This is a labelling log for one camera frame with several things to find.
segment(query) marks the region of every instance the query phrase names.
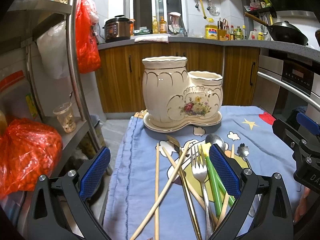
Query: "black frying pan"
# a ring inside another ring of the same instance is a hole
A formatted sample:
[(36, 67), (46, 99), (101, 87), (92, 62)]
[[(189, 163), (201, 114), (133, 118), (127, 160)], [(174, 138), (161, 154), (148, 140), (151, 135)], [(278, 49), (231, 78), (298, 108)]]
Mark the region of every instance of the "black frying pan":
[(306, 46), (308, 43), (308, 38), (296, 26), (290, 24), (288, 21), (276, 22), (270, 26), (266, 22), (247, 12), (244, 13), (244, 16), (267, 27), (271, 37), (275, 41), (295, 43), (303, 46)]

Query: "gray countertop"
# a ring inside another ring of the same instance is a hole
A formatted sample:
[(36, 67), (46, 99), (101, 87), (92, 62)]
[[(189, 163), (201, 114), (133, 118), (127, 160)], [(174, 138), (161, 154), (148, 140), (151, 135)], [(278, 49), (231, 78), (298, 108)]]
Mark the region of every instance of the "gray countertop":
[[(145, 42), (152, 42), (152, 41), (143, 41), (143, 42), (140, 41), (137, 43), (145, 43)], [(306, 47), (306, 46), (301, 46), (301, 45), (281, 42), (281, 41), (257, 41), (257, 40), (215, 41), (215, 40), (202, 39), (202, 38), (169, 37), (169, 42), (195, 42), (195, 43), (214, 44), (214, 45), (220, 45), (220, 46), (242, 46), (242, 47), (274, 49), (274, 50), (297, 54), (320, 63), (320, 51)], [(108, 49), (113, 47), (132, 45), (134, 43), (135, 43), (134, 39), (126, 40), (126, 41), (115, 41), (111, 43), (101, 44), (98, 46), (98, 49), (99, 50)]]

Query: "digital display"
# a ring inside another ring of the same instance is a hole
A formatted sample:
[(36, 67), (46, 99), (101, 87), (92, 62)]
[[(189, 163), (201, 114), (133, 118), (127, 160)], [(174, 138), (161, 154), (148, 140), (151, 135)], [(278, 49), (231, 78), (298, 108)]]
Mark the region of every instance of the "digital display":
[(298, 70), (293, 69), (293, 70), (292, 70), (292, 74), (294, 74), (294, 75), (296, 75), (296, 76), (298, 76), (298, 77), (303, 78), (303, 73), (300, 72), (300, 71), (298, 71)]

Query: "blue gripper pad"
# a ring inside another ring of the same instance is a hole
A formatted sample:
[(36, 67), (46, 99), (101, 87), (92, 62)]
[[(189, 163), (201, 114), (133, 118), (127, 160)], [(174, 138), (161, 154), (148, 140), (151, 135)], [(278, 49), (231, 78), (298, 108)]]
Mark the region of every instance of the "blue gripper pad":
[(315, 121), (313, 121), (312, 119), (307, 117), (305, 114), (298, 113), (296, 119), (297, 119), (297, 122), (300, 125), (302, 125), (306, 129), (308, 129), (308, 131), (310, 133), (312, 133), (313, 135), (319, 135), (320, 134), (319, 125)]
[(100, 151), (99, 156), (97, 156), (94, 162), (91, 164), (86, 174), (83, 176), (80, 183), (81, 190), (79, 192), (79, 195), (83, 201), (89, 197), (92, 197), (93, 192), (98, 186), (103, 173), (106, 171), (106, 168), (110, 163), (110, 159), (110, 150), (107, 147), (104, 147), (104, 149)]
[(239, 179), (215, 145), (210, 147), (209, 158), (228, 194), (237, 199), (241, 194)]

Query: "orange plastic bag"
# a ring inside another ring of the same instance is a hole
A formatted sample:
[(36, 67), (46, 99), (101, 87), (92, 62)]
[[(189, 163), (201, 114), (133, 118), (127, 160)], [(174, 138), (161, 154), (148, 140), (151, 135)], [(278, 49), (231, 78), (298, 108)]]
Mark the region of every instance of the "orange plastic bag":
[(86, 0), (79, 0), (76, 12), (76, 47), (79, 72), (82, 74), (101, 67), (97, 40), (92, 34), (92, 23), (86, 3)]
[(0, 137), (0, 199), (34, 190), (40, 175), (52, 173), (61, 150), (62, 139), (54, 128), (27, 118), (12, 121)]

